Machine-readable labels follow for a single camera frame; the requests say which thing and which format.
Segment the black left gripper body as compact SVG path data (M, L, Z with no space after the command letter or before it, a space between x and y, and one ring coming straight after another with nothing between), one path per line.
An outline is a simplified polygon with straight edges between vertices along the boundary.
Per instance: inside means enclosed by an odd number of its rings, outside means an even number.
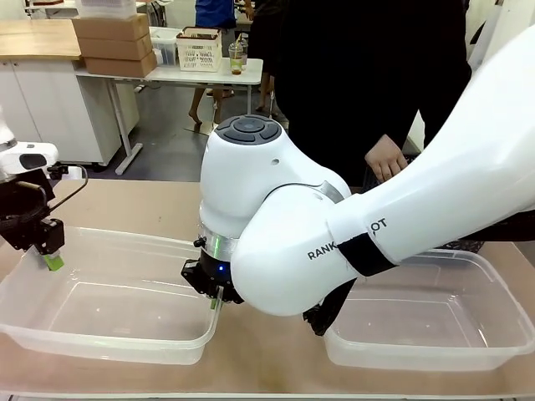
M48 203L55 198L43 170L20 175L1 184L1 237L16 250L35 247L53 255L64 246L64 223L50 218Z

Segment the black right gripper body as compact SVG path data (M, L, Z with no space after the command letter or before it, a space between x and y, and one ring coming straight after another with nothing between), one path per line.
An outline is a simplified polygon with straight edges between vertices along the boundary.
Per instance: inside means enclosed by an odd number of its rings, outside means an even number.
M181 275L199 294L223 302L243 303L232 283L230 263L201 250L198 259L186 259Z

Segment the person's left hand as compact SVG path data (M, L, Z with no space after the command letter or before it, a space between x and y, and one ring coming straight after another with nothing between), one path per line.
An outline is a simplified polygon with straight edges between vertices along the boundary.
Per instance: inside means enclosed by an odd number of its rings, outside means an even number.
M380 183L398 175L408 165L401 149L388 135L382 135L364 159Z

